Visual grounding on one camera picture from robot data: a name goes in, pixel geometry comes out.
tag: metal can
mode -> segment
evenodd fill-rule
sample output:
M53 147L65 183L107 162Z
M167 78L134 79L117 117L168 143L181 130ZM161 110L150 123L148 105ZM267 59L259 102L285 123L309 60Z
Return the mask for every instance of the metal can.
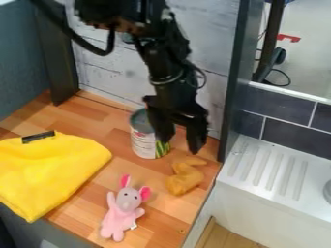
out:
M158 159L170 151L170 144L157 139L145 108L130 117L131 142L134 153L144 159Z

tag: toy mouse face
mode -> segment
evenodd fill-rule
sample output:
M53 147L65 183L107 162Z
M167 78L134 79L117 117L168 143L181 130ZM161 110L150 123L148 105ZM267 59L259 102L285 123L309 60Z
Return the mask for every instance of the toy mouse face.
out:
M133 188L121 189L117 194L116 204L125 212L135 210L141 204L139 191Z
M124 175L121 179L122 189L118 192L116 205L124 212L134 211L139 207L142 201L146 201L150 197L150 189L141 187L140 190L128 187L130 176Z

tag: wooden floor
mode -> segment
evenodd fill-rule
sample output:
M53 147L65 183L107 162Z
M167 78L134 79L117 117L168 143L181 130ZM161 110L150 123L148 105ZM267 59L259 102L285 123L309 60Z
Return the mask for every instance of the wooden floor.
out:
M165 180L173 174L171 160L188 154L185 130L178 129L173 148L164 158L141 159L131 149L131 110L120 108L123 106L87 92L55 107L45 93L0 122L0 139L57 130L97 141L112 152L112 160L45 218L97 247L180 247L219 170L215 161L218 141L209 139L198 154L208 161L200 168L205 174L203 183L183 197L174 197L166 190ZM134 184L150 186L154 194L143 205L146 215L137 221L138 228L126 232L123 242L114 243L99 237L99 227L107 212L106 193L119 190L118 180L124 173L132 176Z
M267 248L221 227L211 219L196 248Z

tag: yellow towel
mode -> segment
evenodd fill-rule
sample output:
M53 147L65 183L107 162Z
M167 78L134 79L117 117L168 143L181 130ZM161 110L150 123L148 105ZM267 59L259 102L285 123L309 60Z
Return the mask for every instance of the yellow towel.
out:
M90 139L64 135L0 141L0 202L34 222L65 201L111 158Z

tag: stuffed toy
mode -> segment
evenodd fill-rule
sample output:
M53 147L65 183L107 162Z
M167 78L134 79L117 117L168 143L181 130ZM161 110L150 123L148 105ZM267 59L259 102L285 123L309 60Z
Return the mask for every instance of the stuffed toy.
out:
M112 192L107 194L110 208L101 224L100 235L103 238L113 238L116 242L122 241L124 231L135 225L135 220L144 215L145 210L138 208L141 202L147 201L151 195L149 187L143 186L139 190L128 187L130 176L121 178L121 190L115 198Z
M204 179L202 171L193 166L205 166L206 161L197 157L178 158L172 163L175 175L166 179L165 185L174 196L180 196L195 188Z

